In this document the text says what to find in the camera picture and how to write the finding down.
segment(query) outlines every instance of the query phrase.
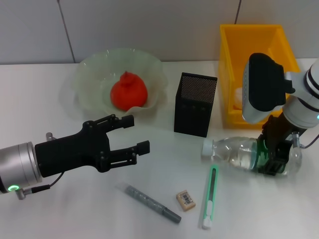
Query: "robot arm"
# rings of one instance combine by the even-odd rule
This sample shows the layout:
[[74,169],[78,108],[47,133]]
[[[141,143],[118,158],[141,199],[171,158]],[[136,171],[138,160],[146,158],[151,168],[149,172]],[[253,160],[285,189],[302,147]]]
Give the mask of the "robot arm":
[[[81,131],[71,136],[55,140],[50,136],[47,142],[37,144],[35,147],[29,142],[1,149],[0,192],[18,190],[21,193],[23,187],[41,182],[42,177],[64,173],[82,166],[92,166],[99,172],[107,172],[111,168],[136,164],[137,155],[150,152],[149,141],[111,151],[106,135],[114,129],[132,126],[134,126],[133,116],[119,119],[111,115],[97,121],[84,122]],[[46,185],[28,192],[34,193],[49,188],[50,185]]]
[[243,118],[257,123],[281,107],[279,117],[270,116],[259,140],[269,160],[260,173],[276,175],[289,160],[291,146],[299,136],[319,123],[319,60],[301,73],[287,72],[269,56],[254,53],[243,78]]

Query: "green box cutter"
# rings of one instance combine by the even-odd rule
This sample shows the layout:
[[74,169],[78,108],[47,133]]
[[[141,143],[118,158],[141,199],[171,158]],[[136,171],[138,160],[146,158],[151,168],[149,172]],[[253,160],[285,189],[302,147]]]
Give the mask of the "green box cutter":
[[216,185],[218,176],[218,166],[212,165],[210,167],[209,181],[207,184],[207,196],[205,202],[205,211],[203,218],[203,229],[210,229],[213,224],[213,211],[215,204]]

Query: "green indicator light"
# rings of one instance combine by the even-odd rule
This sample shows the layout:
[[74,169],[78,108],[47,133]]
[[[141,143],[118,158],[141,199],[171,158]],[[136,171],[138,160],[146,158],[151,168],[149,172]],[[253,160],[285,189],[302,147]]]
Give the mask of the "green indicator light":
[[12,185],[8,188],[8,191],[15,191],[15,190],[18,190],[19,189],[19,186],[17,185]]

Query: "gray marker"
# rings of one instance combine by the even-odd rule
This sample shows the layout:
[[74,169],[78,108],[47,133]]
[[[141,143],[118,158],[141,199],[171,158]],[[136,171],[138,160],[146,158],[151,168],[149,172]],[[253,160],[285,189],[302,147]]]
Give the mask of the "gray marker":
[[136,200],[143,203],[145,206],[151,208],[155,212],[163,215],[164,217],[170,219],[172,222],[179,223],[181,220],[181,217],[171,210],[169,210],[167,207],[163,206],[159,202],[155,201],[154,199],[150,198],[149,196],[145,195],[141,191],[137,190],[131,185],[128,185],[124,192],[128,195],[130,195],[132,198],[135,198]]

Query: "white wall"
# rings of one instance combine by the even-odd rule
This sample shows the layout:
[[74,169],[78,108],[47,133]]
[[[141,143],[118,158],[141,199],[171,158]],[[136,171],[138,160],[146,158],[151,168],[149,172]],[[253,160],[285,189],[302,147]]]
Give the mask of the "white wall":
[[[60,0],[76,62],[113,47],[161,60],[219,57],[239,0]],[[319,57],[318,0],[243,0],[238,22],[281,24],[297,58]],[[0,0],[0,64],[73,62],[57,0]]]

